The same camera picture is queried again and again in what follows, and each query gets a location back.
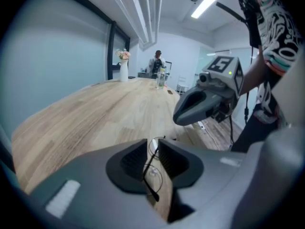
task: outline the person's forearm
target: person's forearm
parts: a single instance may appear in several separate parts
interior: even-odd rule
[[[265,67],[263,51],[262,47],[260,46],[259,55],[250,66],[248,72],[244,75],[244,84],[240,95],[251,91],[253,88],[258,87],[261,83],[264,82]]]

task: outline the white chair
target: white chair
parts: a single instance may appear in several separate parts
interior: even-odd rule
[[[188,90],[189,87],[186,84],[186,77],[179,76],[176,92],[178,92],[179,95],[180,95],[180,92],[181,92],[182,89],[183,89],[184,92],[186,92],[186,90]]]

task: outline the ceiling light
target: ceiling light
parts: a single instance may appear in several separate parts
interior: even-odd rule
[[[213,2],[216,0],[203,0],[202,3],[198,6],[198,8],[195,10],[195,12],[192,14],[192,17],[197,19],[199,16],[206,11],[208,7],[211,6]]]

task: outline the black pants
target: black pants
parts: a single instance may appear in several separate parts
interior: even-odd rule
[[[259,109],[261,109],[261,105],[257,104],[254,111]],[[246,153],[248,152],[251,144],[264,141],[267,136],[276,129],[277,121],[272,124],[264,124],[255,116],[251,115],[239,138],[233,144],[231,151]]]

